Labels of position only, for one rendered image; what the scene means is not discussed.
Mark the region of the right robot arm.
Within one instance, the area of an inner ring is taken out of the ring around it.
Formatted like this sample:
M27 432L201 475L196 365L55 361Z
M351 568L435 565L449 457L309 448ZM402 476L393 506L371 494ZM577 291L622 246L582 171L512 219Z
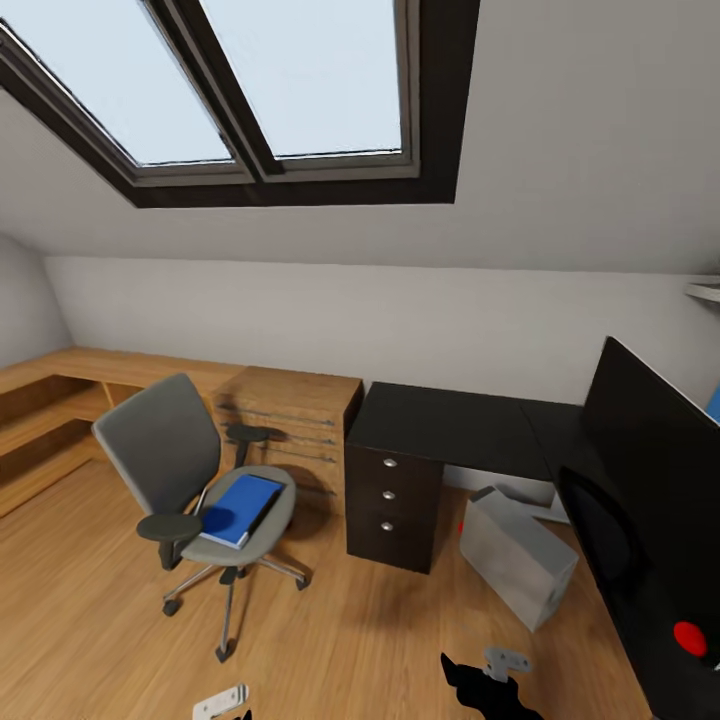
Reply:
M518 697L518 683L508 677L507 670L530 674L530 658L518 652L487 647L484 658L491 663L483 669L455 665L445 653L441 664L447 683L457 688L461 705L479 709L485 720L545 720L537 711L524 708Z

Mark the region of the swivel chair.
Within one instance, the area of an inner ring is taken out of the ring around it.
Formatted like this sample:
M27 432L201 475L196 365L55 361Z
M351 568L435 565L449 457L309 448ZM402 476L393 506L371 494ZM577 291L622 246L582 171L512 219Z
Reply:
M183 559L206 565L161 598L163 612L172 617L179 604L171 597L221 565L226 566L219 583L229 586L229 594L221 646L215 651L224 663L231 654L227 637L235 577L245 578L246 565L258 563L290 575L299 591L308 587L302 573L264 558L292 527L297 500L295 479L284 469L243 465L248 444L269 439L269 433L247 425L229 427L225 435L239 440L235 468L209 486L219 472L221 437L196 386L185 373L174 373L113 407L96 420L91 430L142 507L145 517L137 524L136 532L145 539L159 541L162 568L172 571ZM282 491L239 551L200 533L204 529L203 517L242 474L282 484Z

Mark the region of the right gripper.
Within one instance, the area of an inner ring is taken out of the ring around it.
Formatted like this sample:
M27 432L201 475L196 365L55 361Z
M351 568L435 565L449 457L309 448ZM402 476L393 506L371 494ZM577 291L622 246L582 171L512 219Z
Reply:
M445 653L441 664L447 683L457 688L456 696L461 705L479 709L485 720L494 720L495 709L503 699L517 699L518 683L508 677L507 683L495 681L482 669L470 665L455 665Z

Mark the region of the monitor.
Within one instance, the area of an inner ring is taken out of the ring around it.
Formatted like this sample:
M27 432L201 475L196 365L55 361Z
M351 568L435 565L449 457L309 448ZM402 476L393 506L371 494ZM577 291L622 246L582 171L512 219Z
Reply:
M633 566L598 589L624 583L641 549L679 623L679 645L720 671L720 422L618 339L607 336L581 421L621 500L602 495L623 518Z

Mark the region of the folder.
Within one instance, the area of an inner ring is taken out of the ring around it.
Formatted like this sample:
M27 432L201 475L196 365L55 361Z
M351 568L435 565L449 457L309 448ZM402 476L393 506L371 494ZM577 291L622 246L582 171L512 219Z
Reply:
M203 517L200 535L240 551L281 491L282 484L242 474Z

